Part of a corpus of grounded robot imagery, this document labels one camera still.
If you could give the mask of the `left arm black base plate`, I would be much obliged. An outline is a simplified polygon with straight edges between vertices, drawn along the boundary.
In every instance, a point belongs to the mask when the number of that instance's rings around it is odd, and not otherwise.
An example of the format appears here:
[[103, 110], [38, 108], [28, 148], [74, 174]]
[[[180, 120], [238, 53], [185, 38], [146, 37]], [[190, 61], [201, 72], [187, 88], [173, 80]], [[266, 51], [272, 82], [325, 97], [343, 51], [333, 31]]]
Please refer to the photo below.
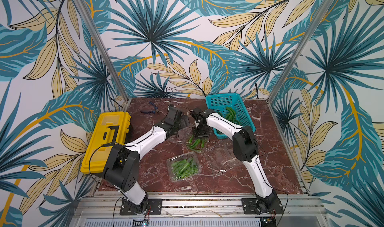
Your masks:
[[139, 216], [149, 214], [150, 216], [159, 216], [162, 212], [162, 206], [162, 199], [144, 199], [140, 205], [135, 205], [129, 200], [123, 200], [120, 215]]

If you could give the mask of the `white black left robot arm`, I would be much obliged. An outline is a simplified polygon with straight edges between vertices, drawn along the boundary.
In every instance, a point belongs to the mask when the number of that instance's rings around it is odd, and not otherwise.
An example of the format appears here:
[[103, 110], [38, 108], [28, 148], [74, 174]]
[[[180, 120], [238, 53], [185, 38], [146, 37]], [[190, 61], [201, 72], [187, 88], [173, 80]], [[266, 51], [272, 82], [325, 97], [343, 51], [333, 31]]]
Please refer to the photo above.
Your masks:
[[182, 110], [169, 107], [167, 115], [138, 139], [114, 144], [102, 172], [102, 178], [117, 188], [135, 206], [143, 205], [148, 194], [138, 183], [140, 160], [157, 145], [190, 125]]

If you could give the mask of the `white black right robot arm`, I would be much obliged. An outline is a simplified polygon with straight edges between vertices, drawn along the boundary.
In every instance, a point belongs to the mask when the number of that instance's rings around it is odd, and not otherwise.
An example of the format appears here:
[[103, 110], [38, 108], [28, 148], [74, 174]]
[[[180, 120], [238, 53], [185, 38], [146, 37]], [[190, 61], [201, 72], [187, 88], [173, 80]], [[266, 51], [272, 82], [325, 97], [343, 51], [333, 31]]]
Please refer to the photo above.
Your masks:
[[211, 109], [202, 111], [196, 108], [191, 110], [191, 116], [195, 120], [195, 126], [193, 127], [195, 134], [206, 134], [209, 128], [213, 128], [232, 140], [233, 153], [245, 165], [254, 184], [257, 198], [256, 208], [263, 214], [272, 211], [283, 211], [281, 200], [276, 190], [269, 183], [261, 165], [259, 145], [252, 128], [237, 125]]

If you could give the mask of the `clear clamshell pepper container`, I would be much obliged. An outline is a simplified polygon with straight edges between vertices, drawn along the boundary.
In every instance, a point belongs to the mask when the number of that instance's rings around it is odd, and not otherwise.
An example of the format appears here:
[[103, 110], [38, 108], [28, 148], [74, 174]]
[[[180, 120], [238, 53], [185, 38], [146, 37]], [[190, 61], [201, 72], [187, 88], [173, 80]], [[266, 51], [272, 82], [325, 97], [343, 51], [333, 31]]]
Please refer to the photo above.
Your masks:
[[172, 182], [186, 180], [201, 172], [200, 162], [195, 152], [168, 159], [167, 167]]
[[213, 147], [209, 137], [195, 137], [193, 134], [187, 134], [180, 139], [182, 148], [186, 152], [202, 154], [208, 152]]

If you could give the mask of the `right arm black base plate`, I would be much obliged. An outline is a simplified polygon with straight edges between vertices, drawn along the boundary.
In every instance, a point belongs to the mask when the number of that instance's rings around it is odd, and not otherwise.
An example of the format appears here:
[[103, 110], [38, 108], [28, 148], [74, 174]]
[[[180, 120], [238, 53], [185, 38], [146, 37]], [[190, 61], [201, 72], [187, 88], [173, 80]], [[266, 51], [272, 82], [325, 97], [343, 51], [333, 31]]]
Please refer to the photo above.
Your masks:
[[284, 213], [284, 206], [280, 199], [270, 202], [264, 199], [243, 198], [241, 202], [245, 215], [274, 215]]

